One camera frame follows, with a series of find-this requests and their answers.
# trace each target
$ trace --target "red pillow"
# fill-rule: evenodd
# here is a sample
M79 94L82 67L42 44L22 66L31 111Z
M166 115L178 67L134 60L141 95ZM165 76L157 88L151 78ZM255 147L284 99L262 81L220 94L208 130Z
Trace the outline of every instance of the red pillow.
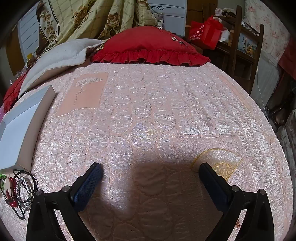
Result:
M17 100L17 97L20 93L20 88L22 86L22 83L24 82L25 77L27 76L27 73L28 71L24 75L18 77L13 82L12 86L10 86L6 91L6 94L3 98L4 113L8 112L12 108L15 101Z
M127 64L139 61L200 66L208 62L209 58L178 36L153 26L130 28L114 35L91 58L91 62L101 63Z

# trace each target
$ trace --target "quilted bedspread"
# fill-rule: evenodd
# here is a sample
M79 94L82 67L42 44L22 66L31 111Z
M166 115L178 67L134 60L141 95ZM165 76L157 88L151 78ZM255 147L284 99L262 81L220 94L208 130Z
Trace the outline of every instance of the quilted bedspread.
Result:
M79 213L96 240L205 240L221 217L191 168L205 161L243 191L264 188L275 240L285 237L293 193L283 150L255 102L211 63L88 63L18 103L49 84L57 95L32 173L39 188L51 192L72 185L93 162L103 165L104 178ZM0 197L0 217L16 241L26 240L28 216L17 219Z

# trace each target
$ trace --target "red ruffle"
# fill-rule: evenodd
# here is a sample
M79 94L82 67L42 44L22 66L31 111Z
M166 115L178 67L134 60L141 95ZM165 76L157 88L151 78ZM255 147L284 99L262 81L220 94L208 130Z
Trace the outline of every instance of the red ruffle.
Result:
M7 90L4 98L3 98L3 103L4 103L4 113L7 113L14 105L14 103L17 100L17 97L20 93L20 88L22 86L22 83L24 82L24 79L27 76L28 71L20 76L19 78L17 78L14 83L12 84L12 86L9 87L9 89Z
M208 57L205 57L199 53L184 53L172 50L139 50L139 51L124 51L115 53L105 53L99 51L92 56L91 62L100 63L168 63L171 65L188 64L189 66L204 65L209 61Z

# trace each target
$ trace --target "silver braided bracelet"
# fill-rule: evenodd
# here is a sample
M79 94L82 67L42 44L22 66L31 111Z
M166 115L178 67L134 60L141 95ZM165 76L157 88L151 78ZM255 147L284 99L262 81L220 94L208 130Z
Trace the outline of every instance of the silver braided bracelet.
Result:
M28 184L27 180L24 178L24 177L20 177L18 180L17 180L17 188L16 188L16 191L17 191L17 198L18 200L22 201L21 198L20 198L20 185L23 184L25 189L27 190L27 195L26 195L26 200L29 200L31 197L32 197L32 188L31 186ZM22 209L24 211L29 211L30 208L31 208L31 204L32 204L32 201L33 199L31 199L30 201L28 202L25 202L23 204L20 204Z

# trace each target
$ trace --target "white box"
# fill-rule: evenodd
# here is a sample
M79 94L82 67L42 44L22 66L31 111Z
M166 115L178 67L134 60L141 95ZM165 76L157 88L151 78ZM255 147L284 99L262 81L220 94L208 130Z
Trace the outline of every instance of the white box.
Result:
M36 141L45 115L55 97L51 85L12 108L0 124L0 170L31 171Z

